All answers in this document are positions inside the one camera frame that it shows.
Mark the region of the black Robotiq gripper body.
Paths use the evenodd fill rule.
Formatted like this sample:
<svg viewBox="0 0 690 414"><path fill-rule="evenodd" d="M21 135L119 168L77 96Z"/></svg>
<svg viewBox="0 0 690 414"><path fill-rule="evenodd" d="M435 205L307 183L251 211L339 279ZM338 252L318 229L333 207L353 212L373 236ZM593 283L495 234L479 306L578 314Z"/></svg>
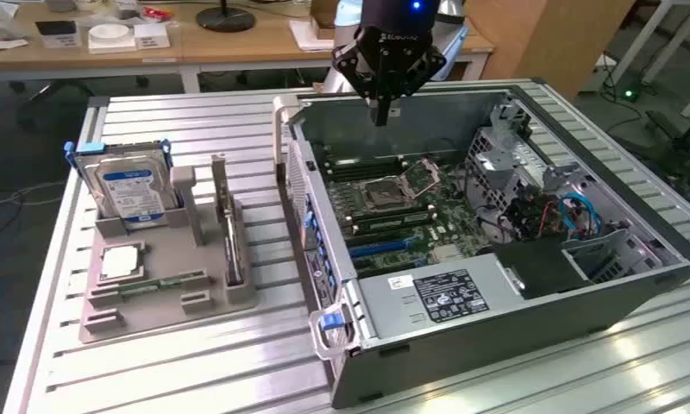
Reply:
<svg viewBox="0 0 690 414"><path fill-rule="evenodd" d="M365 1L362 2L359 26L378 31L377 90L381 93L381 57L385 48L417 49L433 46L433 25L438 3L435 1Z"/></svg>

